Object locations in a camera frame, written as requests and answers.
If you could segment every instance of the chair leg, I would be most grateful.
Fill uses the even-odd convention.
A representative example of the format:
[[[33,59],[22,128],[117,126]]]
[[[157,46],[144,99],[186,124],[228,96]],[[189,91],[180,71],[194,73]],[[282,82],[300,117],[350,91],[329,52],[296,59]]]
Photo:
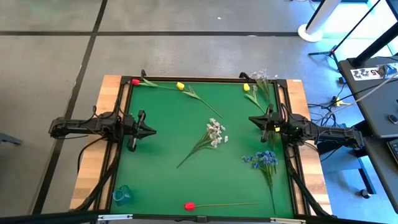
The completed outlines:
[[[9,142],[15,145],[22,144],[22,140],[9,136],[8,134],[0,133],[0,142]]]

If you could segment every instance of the red tulip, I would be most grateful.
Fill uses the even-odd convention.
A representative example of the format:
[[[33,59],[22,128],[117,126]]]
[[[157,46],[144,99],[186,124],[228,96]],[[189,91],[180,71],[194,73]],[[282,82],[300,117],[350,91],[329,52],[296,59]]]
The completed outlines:
[[[184,208],[185,208],[187,211],[192,211],[192,210],[195,209],[195,203],[193,203],[193,202],[187,202],[187,203],[185,203]]]
[[[139,80],[136,80],[136,79],[132,80],[132,84],[133,85],[139,85]]]

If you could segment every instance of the blue cup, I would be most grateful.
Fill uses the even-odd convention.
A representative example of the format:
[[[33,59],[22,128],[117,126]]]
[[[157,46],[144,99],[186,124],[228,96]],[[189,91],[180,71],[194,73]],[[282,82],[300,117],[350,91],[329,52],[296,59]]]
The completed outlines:
[[[132,200],[132,192],[128,186],[123,185],[113,192],[112,198],[117,206],[122,206]]]

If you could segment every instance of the white pole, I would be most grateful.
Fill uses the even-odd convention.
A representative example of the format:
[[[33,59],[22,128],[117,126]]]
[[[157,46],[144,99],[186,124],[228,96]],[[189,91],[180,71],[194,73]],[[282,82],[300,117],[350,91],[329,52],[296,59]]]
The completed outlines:
[[[322,40],[323,25],[340,1],[341,0],[323,0],[311,17],[310,22],[298,28],[298,35],[309,42],[318,42]]]

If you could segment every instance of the blue flower bouquet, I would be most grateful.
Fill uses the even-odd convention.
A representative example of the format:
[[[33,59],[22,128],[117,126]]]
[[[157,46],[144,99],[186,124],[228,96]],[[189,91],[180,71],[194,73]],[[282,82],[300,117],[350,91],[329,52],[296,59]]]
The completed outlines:
[[[271,194],[272,208],[275,213],[274,194],[272,193],[272,176],[276,174],[276,165],[278,165],[275,153],[272,151],[257,152],[254,156],[243,156],[242,161],[252,164],[252,167],[254,169],[259,169],[266,178],[269,192]]]

